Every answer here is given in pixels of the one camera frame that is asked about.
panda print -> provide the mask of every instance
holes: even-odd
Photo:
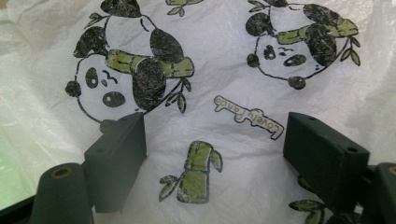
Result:
[[[247,64],[271,78],[284,80],[295,90],[323,72],[338,58],[361,61],[354,47],[357,26],[336,12],[315,4],[289,4],[286,0],[249,1],[255,5],[246,23],[247,32],[257,37]]]
[[[83,113],[107,125],[136,111],[145,114],[165,102],[186,110],[184,90],[191,91],[194,65],[178,41],[141,14],[136,0],[105,0],[92,13],[77,42],[80,58],[65,91]],[[178,83],[168,88],[170,79]]]

white plastic bag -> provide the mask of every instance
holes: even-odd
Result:
[[[279,130],[286,128],[290,111],[316,117],[370,150],[371,164],[396,161],[395,1],[296,0],[297,5],[272,6],[271,15],[265,1],[188,2],[184,6],[178,1],[138,1],[141,17],[125,17],[117,14],[118,9],[105,12],[99,0],[7,2],[7,9],[0,11],[0,208],[35,194],[38,178],[50,167],[83,162],[84,151],[101,136],[100,121],[138,110],[149,111],[145,116],[149,156],[123,213],[97,214],[97,223],[304,223],[308,213],[290,209],[289,203],[320,200],[298,186],[283,159],[284,132],[277,136],[274,126],[254,126],[252,119],[238,119],[241,113],[220,110],[221,102],[216,99],[227,100],[227,105],[233,103],[240,111],[265,116],[278,124]],[[337,49],[333,53],[338,57],[317,67],[320,59],[305,40],[296,42],[296,47],[285,47],[275,37],[264,35],[258,40],[247,31],[249,18],[258,13],[270,15],[278,35],[302,32],[300,28],[314,23],[323,25],[304,17],[304,4],[326,7],[352,21],[359,29],[353,35],[359,43],[332,36]],[[107,18],[98,20],[100,17],[92,13],[115,15],[106,22]],[[92,26],[84,29],[89,22]],[[163,95],[150,95],[160,104],[143,102],[144,94],[138,99],[141,102],[136,102],[139,91],[133,89],[138,82],[131,80],[137,71],[133,66],[126,66],[132,69],[129,72],[121,71],[119,64],[109,64],[108,54],[103,52],[87,59],[74,56],[84,32],[94,26],[105,27],[105,23],[106,50],[154,61],[148,66],[163,62],[162,68],[184,69],[179,77],[168,69],[166,77],[152,79],[158,84],[155,88],[163,88],[161,78],[166,83]],[[169,58],[161,58],[166,53],[155,53],[150,39],[158,30],[177,41],[183,53],[180,59],[191,62],[168,62]],[[305,60],[303,65],[287,70],[290,66],[284,64],[290,53],[305,59],[298,56],[286,64],[297,59],[297,63]],[[312,69],[326,69],[307,79],[304,88],[297,91],[287,79],[265,76],[257,66],[249,66],[250,54],[257,55],[267,75],[308,77]],[[285,60],[267,63],[265,57],[274,55]],[[92,67],[96,73],[91,70],[91,74],[98,78],[93,82],[91,78],[89,84],[87,72]],[[65,90],[70,81],[80,84],[79,103],[77,97],[70,96],[70,89]],[[90,88],[92,83],[101,89]],[[124,102],[117,94],[111,96],[119,97],[116,102],[123,104],[105,104],[114,99],[105,97],[106,93],[115,91],[122,93]],[[210,172],[209,202],[181,203],[175,193],[159,202],[161,177],[183,173],[193,141],[209,143],[222,156],[222,172],[213,166]],[[331,215],[326,210],[326,218]]]

black plastic bracket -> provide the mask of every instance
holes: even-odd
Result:
[[[354,210],[366,149],[318,119],[289,113],[283,154],[334,213]]]
[[[115,122],[86,152],[82,165],[66,163],[39,181],[30,224],[93,223],[120,211],[147,157],[143,113]]]

